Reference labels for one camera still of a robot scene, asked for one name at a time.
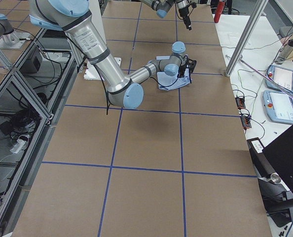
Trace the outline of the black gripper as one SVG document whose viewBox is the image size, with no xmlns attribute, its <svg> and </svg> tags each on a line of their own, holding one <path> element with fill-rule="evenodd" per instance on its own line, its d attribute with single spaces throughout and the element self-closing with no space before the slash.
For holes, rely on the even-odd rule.
<svg viewBox="0 0 293 237">
<path fill-rule="evenodd" d="M 189 76 L 189 83 L 192 84 L 192 78 L 191 74 L 193 73 L 195 67 L 196 67 L 197 61 L 189 59 L 188 57 L 185 58 L 185 63 L 180 66 L 180 77 L 185 76 L 185 71 L 187 71 L 187 74 Z"/>
<path fill-rule="evenodd" d="M 189 18 L 189 9 L 188 9 L 188 6 L 183 7 L 183 8 L 179 8 L 179 14 L 180 14 L 180 17 L 183 19 L 183 22 L 184 22 L 186 28 L 189 31 L 192 30 L 191 22 L 189 22 L 190 21 L 190 18 Z"/>
</svg>

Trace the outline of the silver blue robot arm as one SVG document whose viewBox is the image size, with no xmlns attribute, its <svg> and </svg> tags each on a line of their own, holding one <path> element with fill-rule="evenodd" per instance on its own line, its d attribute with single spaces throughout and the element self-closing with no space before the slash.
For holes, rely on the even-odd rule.
<svg viewBox="0 0 293 237">
<path fill-rule="evenodd" d="M 170 9 L 175 6 L 179 13 L 179 18 L 183 20 L 186 28 L 189 31 L 192 30 L 190 14 L 197 7 L 197 0 L 141 0 L 141 2 L 156 11 L 157 16 L 160 18 L 164 18 Z"/>
<path fill-rule="evenodd" d="M 143 101 L 141 83 L 158 72 L 182 78 L 185 71 L 192 73 L 196 61 L 189 59 L 183 42 L 172 45 L 168 59 L 151 60 L 148 64 L 125 75 L 110 49 L 92 22 L 87 0 L 31 0 L 31 23 L 41 28 L 63 31 L 80 48 L 107 83 L 106 99 L 114 106 L 137 108 Z"/>
</svg>

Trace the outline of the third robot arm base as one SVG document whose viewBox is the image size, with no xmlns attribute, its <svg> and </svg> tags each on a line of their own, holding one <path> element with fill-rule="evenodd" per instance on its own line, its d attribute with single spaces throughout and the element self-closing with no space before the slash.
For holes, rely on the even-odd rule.
<svg viewBox="0 0 293 237">
<path fill-rule="evenodd" d="M 20 42 L 8 18 L 2 13 L 0 13 L 0 38 L 2 38 L 7 46 L 13 46 Z"/>
</svg>

